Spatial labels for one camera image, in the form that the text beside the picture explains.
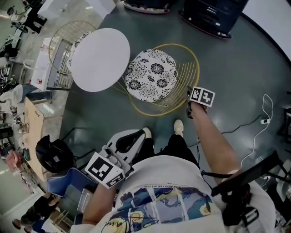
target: gold wire chair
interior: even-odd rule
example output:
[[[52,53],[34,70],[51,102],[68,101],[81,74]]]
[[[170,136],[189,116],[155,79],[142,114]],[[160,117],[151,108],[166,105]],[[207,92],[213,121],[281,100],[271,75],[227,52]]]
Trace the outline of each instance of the gold wire chair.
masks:
[[[186,46],[179,44],[164,44],[157,46],[159,49],[173,57],[177,67],[177,83],[174,89],[165,98],[153,103],[136,99],[127,91],[125,79],[123,83],[114,85],[115,89],[127,94],[133,107],[141,114],[151,117],[160,117],[181,107],[187,100],[187,86],[195,87],[199,81],[200,68],[195,54]]]
[[[88,31],[96,28],[86,21],[74,21],[63,25],[51,38],[49,45],[49,57],[52,66],[62,75],[70,75],[67,61],[70,57],[71,47],[76,40]],[[55,59],[61,56],[61,62]]]

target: person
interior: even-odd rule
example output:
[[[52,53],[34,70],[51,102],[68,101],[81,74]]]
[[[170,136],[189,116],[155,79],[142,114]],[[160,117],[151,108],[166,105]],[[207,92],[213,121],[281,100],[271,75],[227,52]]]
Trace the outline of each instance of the person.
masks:
[[[34,92],[37,88],[31,84],[19,84],[12,90],[4,92],[0,96],[0,112],[8,113],[14,112],[18,103],[23,103],[25,97],[28,97],[31,101],[52,99],[51,91]]]
[[[203,107],[191,103],[192,118],[212,172],[234,174],[240,170],[234,150],[207,116]],[[223,223],[226,204],[201,176],[199,164],[183,139],[184,126],[177,120],[174,135],[163,151],[154,154],[149,129],[145,142],[133,161],[134,172],[122,184],[113,202],[116,187],[99,184],[83,216],[82,225],[71,233],[229,233],[236,226]],[[273,232],[275,207],[271,198],[255,181],[250,184],[250,205],[259,212],[261,232]]]
[[[34,230],[38,233],[45,233],[41,228],[55,210],[59,201],[60,197],[54,198],[51,193],[47,192],[27,210],[21,220],[14,219],[12,221],[13,226],[18,230],[21,229],[21,226],[24,226],[26,232]]]
[[[41,19],[37,14],[37,11],[35,11],[34,9],[32,9],[28,15],[25,15],[25,12],[21,12],[20,14],[18,14],[17,12],[15,12],[13,7],[10,7],[7,10],[7,14],[10,17],[12,23],[27,26],[38,34],[40,33],[41,26],[45,25],[45,23],[47,22],[47,19]],[[41,26],[35,26],[34,22],[39,23]]]

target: blue chair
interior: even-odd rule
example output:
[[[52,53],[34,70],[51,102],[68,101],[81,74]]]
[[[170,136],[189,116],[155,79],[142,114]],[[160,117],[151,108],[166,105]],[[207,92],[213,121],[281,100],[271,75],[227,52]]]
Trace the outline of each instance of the blue chair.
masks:
[[[95,190],[97,183],[76,168],[58,173],[46,180],[47,191],[63,197],[69,185],[82,193],[84,188]]]

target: gray floor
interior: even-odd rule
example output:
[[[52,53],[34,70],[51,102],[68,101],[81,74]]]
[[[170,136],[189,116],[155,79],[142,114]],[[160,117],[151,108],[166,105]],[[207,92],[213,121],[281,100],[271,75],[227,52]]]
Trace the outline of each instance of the gray floor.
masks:
[[[185,23],[177,11],[182,2],[176,3],[167,15],[146,15],[126,10],[119,3],[108,15],[100,28],[115,28],[125,34],[131,49],[131,59],[145,49],[165,43],[178,43],[189,47],[200,63],[198,86],[216,93],[213,107],[208,115],[222,132],[228,132],[241,124],[253,121],[263,114],[263,95],[268,94],[274,103],[273,119],[256,139],[256,149],[245,160],[244,167],[255,164],[255,158],[268,156],[277,149],[279,156],[286,158],[286,145],[276,133],[282,124],[283,107],[290,107],[291,69],[279,51],[249,22],[239,18],[229,41],[209,36]],[[62,122],[61,135],[72,127],[80,127],[71,139],[75,153],[106,144],[113,134],[134,128],[149,127],[155,140],[155,151],[163,148],[173,133],[173,122],[179,118],[184,122],[184,138],[188,145],[197,140],[193,123],[186,118],[186,106],[164,117],[147,117],[131,106],[128,96],[109,88],[90,93],[73,84],[68,96]],[[271,104],[266,102],[266,111]],[[241,160],[253,148],[254,136],[265,127],[257,120],[251,126],[242,127],[232,134],[225,134]],[[209,167],[201,152],[201,168]],[[191,147],[196,157],[196,147]]]

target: round tabletop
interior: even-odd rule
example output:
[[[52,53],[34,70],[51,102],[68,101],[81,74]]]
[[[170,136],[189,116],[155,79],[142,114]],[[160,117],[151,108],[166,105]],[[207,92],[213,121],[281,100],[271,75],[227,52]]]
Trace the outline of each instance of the round tabletop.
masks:
[[[124,34],[112,28],[96,30],[74,52],[73,79],[85,91],[105,90],[120,79],[129,58],[130,46]]]

